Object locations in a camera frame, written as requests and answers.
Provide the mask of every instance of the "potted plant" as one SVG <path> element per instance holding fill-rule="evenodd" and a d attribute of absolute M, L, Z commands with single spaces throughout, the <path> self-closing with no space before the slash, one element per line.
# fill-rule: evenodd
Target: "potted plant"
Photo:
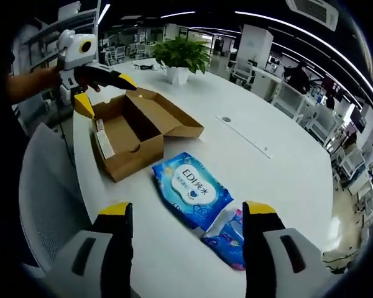
<path fill-rule="evenodd" d="M 192 42 L 185 38 L 176 37 L 154 47 L 154 58 L 157 63 L 167 67 L 167 78 L 172 84 L 185 84 L 188 73 L 206 71 L 209 62 L 208 49 L 205 42 Z"/>

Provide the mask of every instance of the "open cardboard box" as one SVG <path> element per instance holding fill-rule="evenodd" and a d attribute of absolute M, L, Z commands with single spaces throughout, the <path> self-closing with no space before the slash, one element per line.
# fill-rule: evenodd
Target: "open cardboard box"
<path fill-rule="evenodd" d="M 115 182 L 163 158 L 164 135 L 197 138 L 197 121 L 159 93 L 137 88 L 93 106 L 104 167 Z"/>

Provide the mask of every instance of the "wet wipes package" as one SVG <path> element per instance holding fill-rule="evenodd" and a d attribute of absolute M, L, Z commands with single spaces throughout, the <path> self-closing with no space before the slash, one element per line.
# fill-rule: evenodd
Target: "wet wipes package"
<path fill-rule="evenodd" d="M 228 190 L 186 152 L 152 169 L 163 198 L 190 228 L 207 231 L 233 200 Z"/>
<path fill-rule="evenodd" d="M 210 247 L 230 267 L 235 270 L 244 270 L 243 237 L 241 235 L 242 211 L 238 209 L 234 217 L 224 224 L 218 235 L 202 237 L 201 241 Z"/>

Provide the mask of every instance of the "round table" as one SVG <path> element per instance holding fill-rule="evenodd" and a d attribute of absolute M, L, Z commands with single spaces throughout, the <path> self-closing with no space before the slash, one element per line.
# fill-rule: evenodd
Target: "round table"
<path fill-rule="evenodd" d="M 131 61 L 113 68 L 130 75 L 139 87 L 162 94 L 205 127 L 198 139 L 165 137 L 163 160 L 188 152 L 228 188 L 234 198 L 229 207 L 241 208 L 246 200 L 264 202 L 277 211 L 286 227 L 296 228 L 318 248 L 325 245 L 333 201 L 330 158 L 292 119 L 211 73 L 191 74 L 186 85 L 174 86 L 160 68 L 137 70 Z M 92 104 L 122 93 L 111 86 L 100 93 L 88 90 Z M 217 116 L 229 117 L 267 146 L 272 157 Z M 170 213 L 159 199 L 151 167 L 114 183 L 98 168 L 92 142 L 91 120 L 75 113 L 76 169 L 91 221 L 107 205 L 133 203 L 133 290 L 143 298 L 244 297 L 245 272 L 231 269 Z"/>

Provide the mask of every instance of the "white flower pot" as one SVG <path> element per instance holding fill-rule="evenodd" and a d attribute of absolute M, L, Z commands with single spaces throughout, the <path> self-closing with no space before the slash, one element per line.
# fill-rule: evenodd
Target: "white flower pot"
<path fill-rule="evenodd" d="M 184 85 L 188 80 L 189 69 L 186 67 L 167 67 L 168 82 L 176 85 Z"/>

